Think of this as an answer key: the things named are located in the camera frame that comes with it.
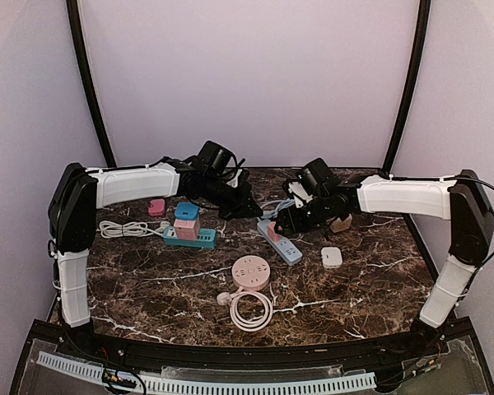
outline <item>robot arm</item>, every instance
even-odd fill
[[[450,220],[452,245],[419,319],[438,328],[482,266],[494,231],[494,211],[471,170],[459,179],[396,179],[381,175],[340,182],[323,160],[310,162],[284,183],[296,205],[278,213],[275,229],[283,235],[312,230],[353,212],[399,212]]]
[[[236,166],[225,172],[231,158]],[[74,328],[90,321],[86,265],[97,209],[141,198],[186,196],[217,205],[225,220],[261,216],[247,182],[249,172],[240,165],[232,152],[214,142],[206,142],[186,161],[163,158],[153,165],[105,170],[70,164],[49,205],[50,243],[66,323]]]

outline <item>brown marble surface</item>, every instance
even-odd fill
[[[258,202],[284,198],[282,182],[294,170],[254,169],[250,181]],[[336,170],[345,178],[365,170]],[[166,217],[174,220],[180,198],[168,199]],[[201,210],[201,224],[217,230],[215,250],[165,246],[156,236],[102,239],[97,236],[88,260],[91,317],[96,332],[118,337],[199,346],[298,346],[343,342],[404,332],[421,308],[432,279],[403,219],[394,214],[356,215],[352,227],[326,240],[320,231],[293,243],[302,262],[287,266],[256,231],[256,220],[225,223]],[[97,220],[154,222],[147,201],[116,204]],[[320,250],[336,246],[344,263],[326,270]],[[271,267],[263,293],[274,303],[271,323],[256,333],[242,332],[221,292],[234,292],[231,266],[259,255]],[[263,312],[247,298],[246,318]]]

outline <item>blue power strip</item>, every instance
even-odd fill
[[[174,226],[169,226],[163,233],[163,240],[166,245],[179,245],[180,247],[192,247],[195,249],[214,249],[216,247],[216,230],[200,229],[198,239],[181,240],[175,235]]]
[[[258,223],[258,232],[260,232],[260,234],[268,241],[268,243],[271,244],[271,247],[276,250],[278,255],[280,255],[289,266],[297,264],[299,261],[302,260],[302,253],[287,237],[282,236],[282,239],[276,243],[272,241],[269,237],[270,223],[270,220],[260,221]]]

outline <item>pink block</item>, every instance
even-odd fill
[[[282,236],[279,235],[277,232],[274,231],[274,226],[276,225],[276,222],[271,222],[269,224],[269,238],[274,241],[275,243],[279,242],[282,239]]]
[[[150,216],[164,216],[165,215],[165,200],[156,199],[151,200],[148,206],[148,215]]]
[[[196,221],[175,220],[174,228],[178,239],[196,241],[199,236],[199,218]]]

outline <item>white wall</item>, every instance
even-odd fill
[[[418,0],[81,4],[121,165],[208,138],[247,165],[382,165]]]
[[[0,395],[54,294],[46,212],[63,168],[103,165],[65,7],[0,0]]]
[[[494,0],[432,2],[417,89],[396,174],[478,172],[494,184]],[[494,194],[491,194],[494,205]],[[450,242],[449,225],[417,218],[437,262]],[[494,376],[494,260],[459,309],[470,315]]]

